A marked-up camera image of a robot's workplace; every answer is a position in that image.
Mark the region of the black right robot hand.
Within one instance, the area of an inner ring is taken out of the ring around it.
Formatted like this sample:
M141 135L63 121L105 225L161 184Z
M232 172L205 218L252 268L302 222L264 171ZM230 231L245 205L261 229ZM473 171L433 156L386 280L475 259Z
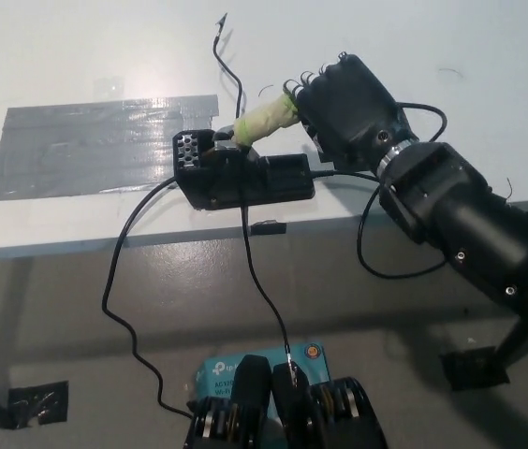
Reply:
M391 148L418 141L402 108L355 54L341 53L315 76L302 74L286 93L322 153L344 169L375 172Z

